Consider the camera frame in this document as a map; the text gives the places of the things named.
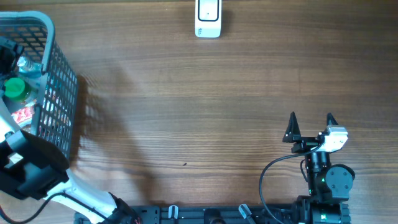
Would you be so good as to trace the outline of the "red tissue pack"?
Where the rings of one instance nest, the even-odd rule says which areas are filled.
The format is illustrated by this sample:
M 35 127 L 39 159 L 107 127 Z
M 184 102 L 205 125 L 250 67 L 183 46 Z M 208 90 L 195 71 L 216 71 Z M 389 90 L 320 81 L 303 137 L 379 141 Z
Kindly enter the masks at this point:
M 23 128 L 30 125 L 34 116 L 34 106 L 23 107 L 11 114 L 14 121 Z

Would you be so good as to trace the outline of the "green lid jar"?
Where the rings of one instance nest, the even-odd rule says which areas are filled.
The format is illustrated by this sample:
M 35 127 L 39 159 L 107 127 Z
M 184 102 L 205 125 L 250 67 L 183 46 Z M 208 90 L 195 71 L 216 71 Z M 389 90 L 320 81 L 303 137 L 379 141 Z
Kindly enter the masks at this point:
M 30 101 L 32 89 L 30 85 L 21 78 L 10 78 L 5 84 L 5 95 L 15 102 Z

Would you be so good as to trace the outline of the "blue mouthwash bottle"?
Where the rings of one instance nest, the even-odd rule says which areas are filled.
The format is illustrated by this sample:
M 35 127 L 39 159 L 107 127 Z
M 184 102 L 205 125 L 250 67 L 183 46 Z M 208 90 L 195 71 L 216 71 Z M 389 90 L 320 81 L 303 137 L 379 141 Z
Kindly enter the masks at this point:
M 21 56 L 17 61 L 19 77 L 35 89 L 40 88 L 42 65 Z

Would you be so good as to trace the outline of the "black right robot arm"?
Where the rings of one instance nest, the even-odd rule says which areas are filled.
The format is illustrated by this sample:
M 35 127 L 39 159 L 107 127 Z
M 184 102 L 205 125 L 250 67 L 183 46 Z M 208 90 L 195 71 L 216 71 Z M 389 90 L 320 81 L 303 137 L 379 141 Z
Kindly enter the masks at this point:
M 315 137 L 301 135 L 294 112 L 282 139 L 292 143 L 292 154 L 303 156 L 308 196 L 299 196 L 292 205 L 293 223 L 348 223 L 349 192 L 355 179 L 354 170 L 344 164 L 333 165 L 330 154 L 343 148 L 348 131 L 333 115 L 326 116 L 326 128 Z

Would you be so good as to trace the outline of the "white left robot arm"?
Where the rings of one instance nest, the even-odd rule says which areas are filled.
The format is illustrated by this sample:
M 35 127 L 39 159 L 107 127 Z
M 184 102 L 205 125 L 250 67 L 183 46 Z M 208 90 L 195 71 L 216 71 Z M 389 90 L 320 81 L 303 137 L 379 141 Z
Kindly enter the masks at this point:
M 1 190 L 19 200 L 61 203 L 91 223 L 139 223 L 121 198 L 70 170 L 78 80 L 52 43 L 41 61 L 26 42 L 1 39 Z

